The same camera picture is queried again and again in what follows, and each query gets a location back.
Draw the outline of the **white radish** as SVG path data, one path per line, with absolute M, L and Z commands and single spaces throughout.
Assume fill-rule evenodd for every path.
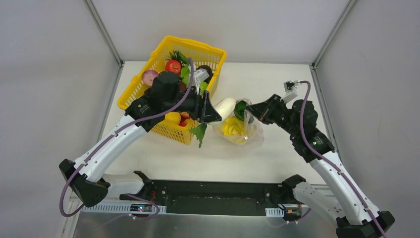
M 225 121 L 228 116 L 234 111 L 236 106 L 236 100 L 234 98 L 225 98 L 217 103 L 214 108 L 217 113 L 221 116 L 221 121 L 210 122 L 210 125 L 220 124 Z

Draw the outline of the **yellow napa cabbage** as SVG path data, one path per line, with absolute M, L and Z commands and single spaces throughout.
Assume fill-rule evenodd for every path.
M 224 121 L 221 127 L 221 130 L 224 136 L 244 135 L 245 134 L 244 122 L 240 121 L 236 117 L 228 117 Z

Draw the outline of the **green white bok choy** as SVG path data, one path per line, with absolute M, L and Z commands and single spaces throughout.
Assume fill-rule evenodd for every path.
M 235 117 L 242 122 L 245 122 L 247 119 L 248 112 L 246 111 L 246 106 L 248 106 L 249 104 L 250 102 L 247 100 L 239 100 L 236 102 L 233 112 Z

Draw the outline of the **clear zip top bag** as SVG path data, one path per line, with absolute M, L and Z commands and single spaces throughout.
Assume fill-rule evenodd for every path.
M 251 104 L 247 98 L 237 100 L 227 119 L 213 126 L 216 134 L 238 146 L 261 145 L 264 141 L 261 123 L 246 110 Z

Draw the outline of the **red apple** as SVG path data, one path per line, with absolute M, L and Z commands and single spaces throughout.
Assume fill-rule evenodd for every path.
M 165 65 L 165 71 L 170 71 L 175 74 L 180 74 L 182 70 L 182 64 L 174 59 L 169 60 Z

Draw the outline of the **purple onion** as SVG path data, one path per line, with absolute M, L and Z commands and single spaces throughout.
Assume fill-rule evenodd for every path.
M 142 82 L 148 87 L 152 87 L 153 81 L 156 77 L 159 76 L 159 73 L 155 70 L 146 70 L 142 74 Z

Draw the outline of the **green leaf vegetable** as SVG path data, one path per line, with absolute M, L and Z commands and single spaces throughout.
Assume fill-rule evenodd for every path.
M 203 139 L 205 137 L 205 133 L 206 133 L 206 129 L 207 129 L 208 124 L 207 123 L 202 123 L 194 128 L 191 128 L 189 130 L 189 132 L 194 135 L 196 137 L 196 139 L 199 142 L 198 147 L 201 148 L 202 144 L 203 144 Z

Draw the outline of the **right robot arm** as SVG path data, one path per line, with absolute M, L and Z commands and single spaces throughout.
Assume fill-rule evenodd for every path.
M 334 199 L 317 192 L 305 178 L 293 175 L 282 182 L 287 203 L 309 206 L 335 227 L 339 238 L 384 238 L 395 219 L 380 211 L 348 175 L 330 140 L 316 127 L 318 113 L 312 101 L 296 100 L 289 109 L 274 94 L 264 102 L 246 106 L 258 121 L 276 124 L 290 135 L 295 151 L 322 177 Z

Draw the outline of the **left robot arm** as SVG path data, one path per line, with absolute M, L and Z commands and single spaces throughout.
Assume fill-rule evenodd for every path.
M 65 159 L 59 164 L 67 185 L 85 207 L 122 194 L 133 194 L 142 201 L 150 197 L 151 187 L 139 172 L 125 175 L 105 172 L 123 151 L 163 121 L 169 112 L 187 112 L 200 123 L 219 122 L 226 117 L 220 106 L 211 104 L 207 91 L 201 95 L 195 86 L 181 91 L 177 74 L 161 72 L 151 88 L 127 107 L 108 135 L 76 160 Z

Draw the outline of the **yellow lemon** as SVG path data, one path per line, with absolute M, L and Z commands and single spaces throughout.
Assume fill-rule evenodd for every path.
M 165 115 L 164 121 L 170 124 L 179 125 L 182 120 L 182 116 L 178 112 L 169 112 Z

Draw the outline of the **dark purple eggplant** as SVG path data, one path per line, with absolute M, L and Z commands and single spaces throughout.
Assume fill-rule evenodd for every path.
M 209 83 L 210 80 L 213 77 L 213 71 L 212 71 L 211 67 L 208 66 L 208 65 L 200 65 L 195 70 L 194 75 L 195 75 L 195 79 L 199 83 L 202 83 L 202 82 Z

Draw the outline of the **yellow plastic basket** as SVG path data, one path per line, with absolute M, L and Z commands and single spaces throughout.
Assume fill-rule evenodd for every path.
M 146 70 L 155 70 L 162 72 L 165 70 L 166 63 L 173 51 L 179 51 L 186 57 L 191 57 L 196 66 L 208 65 L 213 71 L 213 77 L 208 83 L 207 91 L 211 99 L 218 86 L 219 76 L 222 65 L 227 57 L 227 52 L 223 49 L 210 46 L 206 43 L 179 38 L 175 36 L 165 36 L 157 48 L 150 54 L 149 60 L 143 66 L 142 70 L 134 76 L 125 91 L 117 100 L 117 106 L 125 110 L 135 99 L 144 94 L 149 88 L 142 82 L 142 74 Z M 163 120 L 152 128 L 152 132 L 171 138 L 183 144 L 189 145 L 193 134 L 189 129 L 198 125 L 197 121 L 189 121 L 186 126 L 179 126 Z

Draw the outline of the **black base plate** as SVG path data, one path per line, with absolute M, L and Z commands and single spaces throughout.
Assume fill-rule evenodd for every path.
M 151 180 L 136 197 L 166 207 L 170 214 L 265 216 L 266 209 L 298 216 L 301 202 L 278 183 Z

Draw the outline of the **aluminium frame rail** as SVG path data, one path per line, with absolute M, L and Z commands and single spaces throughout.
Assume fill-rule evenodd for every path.
M 334 238 L 328 220 L 275 183 L 154 180 L 143 197 L 122 196 L 85 208 L 66 238 Z

